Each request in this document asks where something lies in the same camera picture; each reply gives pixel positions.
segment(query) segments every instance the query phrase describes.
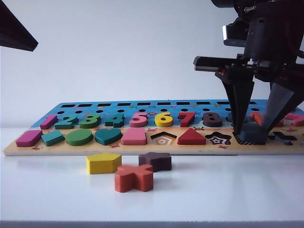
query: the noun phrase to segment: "empty slot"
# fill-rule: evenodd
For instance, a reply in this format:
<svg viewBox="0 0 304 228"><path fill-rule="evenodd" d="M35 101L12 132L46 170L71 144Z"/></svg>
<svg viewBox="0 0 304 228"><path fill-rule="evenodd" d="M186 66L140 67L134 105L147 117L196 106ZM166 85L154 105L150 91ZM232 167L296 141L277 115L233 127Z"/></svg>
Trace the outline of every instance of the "empty slot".
<svg viewBox="0 0 304 228"><path fill-rule="evenodd" d="M210 105L211 103L209 101L197 101L196 102L197 105Z"/></svg>
<svg viewBox="0 0 304 228"><path fill-rule="evenodd" d="M158 102L157 105L171 105L171 102Z"/></svg>
<svg viewBox="0 0 304 228"><path fill-rule="evenodd" d="M78 105L78 107L91 107L92 104L80 104Z"/></svg>
<svg viewBox="0 0 304 228"><path fill-rule="evenodd" d="M61 106L62 108L72 108L72 107L74 107L75 106L75 104L64 104L63 106Z"/></svg>
<svg viewBox="0 0 304 228"><path fill-rule="evenodd" d="M105 106L110 106L111 103L104 103L104 104L98 104L97 107L105 107Z"/></svg>
<svg viewBox="0 0 304 228"><path fill-rule="evenodd" d="M228 105L229 101L217 101L217 103L220 105Z"/></svg>
<svg viewBox="0 0 304 228"><path fill-rule="evenodd" d="M151 103L150 102L140 102L140 103L137 103L137 105L150 105Z"/></svg>
<svg viewBox="0 0 304 228"><path fill-rule="evenodd" d="M177 105L190 105L190 102L176 102Z"/></svg>
<svg viewBox="0 0 304 228"><path fill-rule="evenodd" d="M131 103L118 103L117 106L130 106Z"/></svg>

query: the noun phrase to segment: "red triangle piece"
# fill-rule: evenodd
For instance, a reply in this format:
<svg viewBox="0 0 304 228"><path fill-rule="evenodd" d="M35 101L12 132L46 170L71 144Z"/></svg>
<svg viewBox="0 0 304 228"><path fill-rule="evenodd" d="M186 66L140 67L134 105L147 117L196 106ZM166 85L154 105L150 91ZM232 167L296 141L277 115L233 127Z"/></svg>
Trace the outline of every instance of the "red triangle piece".
<svg viewBox="0 0 304 228"><path fill-rule="evenodd" d="M184 134L177 139L179 145L205 145L206 138L194 129L189 128Z"/></svg>

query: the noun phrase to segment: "teal heart piece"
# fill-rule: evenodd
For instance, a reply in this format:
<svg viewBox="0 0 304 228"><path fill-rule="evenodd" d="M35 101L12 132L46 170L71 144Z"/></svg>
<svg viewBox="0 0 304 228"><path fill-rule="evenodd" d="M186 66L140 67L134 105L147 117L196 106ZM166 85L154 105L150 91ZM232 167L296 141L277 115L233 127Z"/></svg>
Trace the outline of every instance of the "teal heart piece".
<svg viewBox="0 0 304 228"><path fill-rule="evenodd" d="M123 136L122 132L118 128L112 129L99 129L95 132L95 139L102 145L109 145L111 143L116 142L117 140L121 139Z"/></svg>

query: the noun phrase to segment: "white wall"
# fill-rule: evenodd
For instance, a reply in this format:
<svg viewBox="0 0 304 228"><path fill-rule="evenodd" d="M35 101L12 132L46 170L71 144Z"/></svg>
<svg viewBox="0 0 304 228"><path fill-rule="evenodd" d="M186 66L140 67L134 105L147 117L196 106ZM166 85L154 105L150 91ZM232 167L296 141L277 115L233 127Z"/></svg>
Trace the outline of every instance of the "white wall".
<svg viewBox="0 0 304 228"><path fill-rule="evenodd" d="M226 98L193 60L243 52L222 42L235 11L210 0L4 2L39 45L1 48L1 126L30 127L61 102ZM268 93L257 81L253 98Z"/></svg>

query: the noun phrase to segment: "white tabletop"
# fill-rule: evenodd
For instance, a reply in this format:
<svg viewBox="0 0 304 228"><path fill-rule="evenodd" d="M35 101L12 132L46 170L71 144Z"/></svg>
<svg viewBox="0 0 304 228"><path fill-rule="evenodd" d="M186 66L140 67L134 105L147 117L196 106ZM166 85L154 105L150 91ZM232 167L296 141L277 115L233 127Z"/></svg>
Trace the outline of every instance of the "white tabletop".
<svg viewBox="0 0 304 228"><path fill-rule="evenodd" d="M1 151L24 131L2 128ZM2 225L196 221L189 227L204 222L284 221L290 222L288 227L304 226L301 155L173 156L171 171L154 173L153 190L126 193L114 190L114 174L89 175L85 162L81 156L1 153ZM123 156L123 164L138 165L138 157Z"/></svg>

